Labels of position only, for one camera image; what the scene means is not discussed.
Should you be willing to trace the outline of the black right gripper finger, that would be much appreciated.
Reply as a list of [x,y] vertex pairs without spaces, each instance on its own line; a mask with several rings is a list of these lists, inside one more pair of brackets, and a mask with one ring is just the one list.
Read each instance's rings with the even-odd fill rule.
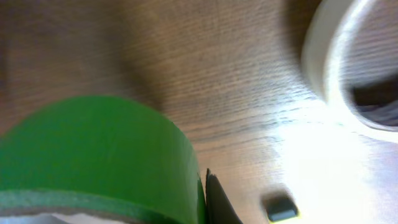
[[209,224],[242,224],[216,175],[206,170],[206,210]]

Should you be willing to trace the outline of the green tape roll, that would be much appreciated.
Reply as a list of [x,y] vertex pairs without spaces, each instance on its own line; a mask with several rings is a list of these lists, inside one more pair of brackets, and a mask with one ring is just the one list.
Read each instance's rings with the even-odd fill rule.
[[195,151],[170,120],[112,96],[69,98],[1,138],[1,215],[205,223]]

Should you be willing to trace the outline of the white tape roll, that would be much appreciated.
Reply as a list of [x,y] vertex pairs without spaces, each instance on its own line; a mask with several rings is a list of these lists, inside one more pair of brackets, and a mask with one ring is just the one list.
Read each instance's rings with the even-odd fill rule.
[[355,111],[342,82],[343,58],[374,4],[370,0],[321,1],[305,36],[302,71],[334,119],[364,136],[396,143],[397,128],[371,121]]

